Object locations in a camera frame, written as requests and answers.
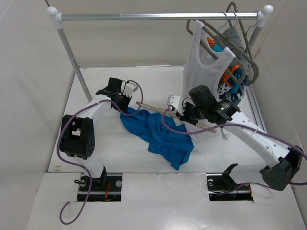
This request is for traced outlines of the blue t shirt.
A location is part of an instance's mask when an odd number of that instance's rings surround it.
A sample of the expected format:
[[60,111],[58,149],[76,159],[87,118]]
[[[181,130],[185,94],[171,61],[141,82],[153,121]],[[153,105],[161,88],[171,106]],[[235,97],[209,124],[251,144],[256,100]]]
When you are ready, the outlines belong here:
[[160,113],[150,113],[145,109],[136,111],[129,107],[126,116],[120,119],[125,129],[149,143],[148,151],[159,154],[167,160],[175,170],[189,160],[194,149],[189,135],[181,135],[168,130],[162,123]]

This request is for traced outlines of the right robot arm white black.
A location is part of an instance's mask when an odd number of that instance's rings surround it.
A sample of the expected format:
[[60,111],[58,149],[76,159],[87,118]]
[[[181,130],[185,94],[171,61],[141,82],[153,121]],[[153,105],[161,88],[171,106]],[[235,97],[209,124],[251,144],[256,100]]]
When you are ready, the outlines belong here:
[[260,170],[263,181],[271,189],[282,191],[299,171],[303,150],[269,135],[249,121],[240,108],[228,99],[218,101],[207,86],[185,90],[191,102],[186,102],[180,120],[192,125],[207,120],[235,135],[265,161]]

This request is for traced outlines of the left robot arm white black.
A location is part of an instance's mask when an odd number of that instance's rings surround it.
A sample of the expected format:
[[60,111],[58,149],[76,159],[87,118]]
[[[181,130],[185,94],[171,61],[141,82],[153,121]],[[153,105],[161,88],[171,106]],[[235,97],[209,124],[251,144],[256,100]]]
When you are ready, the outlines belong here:
[[137,90],[138,85],[131,80],[109,78],[108,85],[99,89],[77,115],[64,115],[62,118],[57,153],[65,153],[69,158],[64,160],[66,163],[84,169],[85,175],[91,177],[91,186],[96,190],[105,188],[107,178],[105,167],[94,154],[95,125],[112,108],[126,114],[132,95]]

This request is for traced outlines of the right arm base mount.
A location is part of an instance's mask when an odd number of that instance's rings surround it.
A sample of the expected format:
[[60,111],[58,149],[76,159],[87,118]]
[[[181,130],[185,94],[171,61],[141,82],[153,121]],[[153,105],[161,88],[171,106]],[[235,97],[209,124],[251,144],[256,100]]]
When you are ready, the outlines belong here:
[[237,165],[231,164],[223,172],[206,174],[210,201],[254,201],[250,184],[238,184],[230,176]]

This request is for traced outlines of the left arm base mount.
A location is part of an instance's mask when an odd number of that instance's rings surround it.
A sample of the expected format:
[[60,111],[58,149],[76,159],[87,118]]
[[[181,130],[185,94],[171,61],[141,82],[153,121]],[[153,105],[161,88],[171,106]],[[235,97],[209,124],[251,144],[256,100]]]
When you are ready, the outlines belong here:
[[[94,178],[88,202],[120,202],[122,190],[122,174],[108,173],[103,178]],[[74,180],[78,185],[77,201],[84,201],[89,189],[89,177],[82,175],[79,180]]]

